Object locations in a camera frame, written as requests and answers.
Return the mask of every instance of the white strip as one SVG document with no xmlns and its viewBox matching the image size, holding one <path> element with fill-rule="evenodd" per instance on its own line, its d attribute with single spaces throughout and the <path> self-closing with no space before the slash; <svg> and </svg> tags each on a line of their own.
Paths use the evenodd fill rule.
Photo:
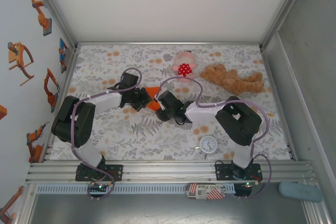
<svg viewBox="0 0 336 224">
<path fill-rule="evenodd" d="M 185 194 L 186 184 L 116 184 L 111 194 Z M 40 184 L 36 194 L 86 194 L 87 184 Z M 234 194 L 233 183 L 224 184 L 225 193 Z"/>
</svg>

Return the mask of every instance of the white wall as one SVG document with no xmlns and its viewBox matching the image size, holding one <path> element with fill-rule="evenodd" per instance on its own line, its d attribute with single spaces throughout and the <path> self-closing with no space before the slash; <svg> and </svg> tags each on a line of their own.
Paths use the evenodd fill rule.
<svg viewBox="0 0 336 224">
<path fill-rule="evenodd" d="M 0 207 L 2 207 L 26 179 L 29 168 L 29 151 L 26 134 L 38 129 L 47 121 L 52 122 L 47 95 L 44 92 L 44 78 L 47 68 L 54 73 L 61 88 L 66 72 L 60 73 L 59 38 L 60 30 L 53 20 L 50 35 L 43 36 L 37 20 L 37 11 L 31 0 L 0 0 L 0 105 L 8 114 L 0 120 Z M 42 7 L 47 17 L 50 14 Z M 30 50 L 34 63 L 26 70 L 34 77 L 20 87 L 26 79 L 19 68 L 9 70 L 14 63 L 8 63 L 8 42 L 20 41 Z M 49 83 L 51 92 L 55 85 Z M 45 128 L 40 143 L 45 142 L 51 124 Z"/>
<path fill-rule="evenodd" d="M 258 41 L 284 0 L 55 0 L 77 41 Z"/>
</svg>

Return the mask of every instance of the clock face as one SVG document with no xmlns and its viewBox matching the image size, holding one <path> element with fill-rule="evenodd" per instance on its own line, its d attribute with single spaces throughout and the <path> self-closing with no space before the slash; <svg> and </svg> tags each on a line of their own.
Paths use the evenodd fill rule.
<svg viewBox="0 0 336 224">
<path fill-rule="evenodd" d="M 217 141 L 212 136 L 205 136 L 200 141 L 200 148 L 205 153 L 214 153 L 217 150 Z"/>
</svg>

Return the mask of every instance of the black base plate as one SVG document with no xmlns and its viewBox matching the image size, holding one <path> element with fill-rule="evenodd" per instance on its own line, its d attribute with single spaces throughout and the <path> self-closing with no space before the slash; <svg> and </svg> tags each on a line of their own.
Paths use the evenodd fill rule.
<svg viewBox="0 0 336 224">
<path fill-rule="evenodd" d="M 112 175 L 112 177 L 114 178 L 114 181 L 116 181 L 116 182 L 121 181 L 121 179 L 122 179 L 122 169 L 123 169 L 122 165 L 105 165 L 105 167 L 106 167 L 106 172 Z M 81 174 L 76 174 L 75 181 L 91 182 L 92 179 L 90 179 L 88 177 L 84 177 Z M 111 181 L 111 179 L 106 176 L 101 181 Z"/>
<path fill-rule="evenodd" d="M 216 164 L 216 177 L 217 180 L 254 180 L 254 181 L 261 181 L 262 180 L 262 173 L 259 164 L 250 164 L 245 169 L 245 177 L 244 178 L 237 178 L 233 174 L 233 168 L 236 167 L 234 164 Z"/>
</svg>

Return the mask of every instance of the blue object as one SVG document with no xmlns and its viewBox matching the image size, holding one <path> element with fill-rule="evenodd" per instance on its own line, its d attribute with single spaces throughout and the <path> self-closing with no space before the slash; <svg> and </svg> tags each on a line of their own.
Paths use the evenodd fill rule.
<svg viewBox="0 0 336 224">
<path fill-rule="evenodd" d="M 316 186 L 309 186 L 294 182 L 281 182 L 279 185 L 279 193 L 284 197 L 293 199 L 313 202 L 322 201 L 322 192 Z"/>
<path fill-rule="evenodd" d="M 61 48 L 63 50 L 63 52 L 64 52 L 64 49 L 65 49 L 64 45 L 65 45 L 65 43 L 62 40 L 62 38 L 59 38 L 59 48 Z M 62 61 L 65 60 L 65 52 L 63 54 L 61 54 L 61 53 L 59 54 L 59 59 L 62 60 Z"/>
</svg>

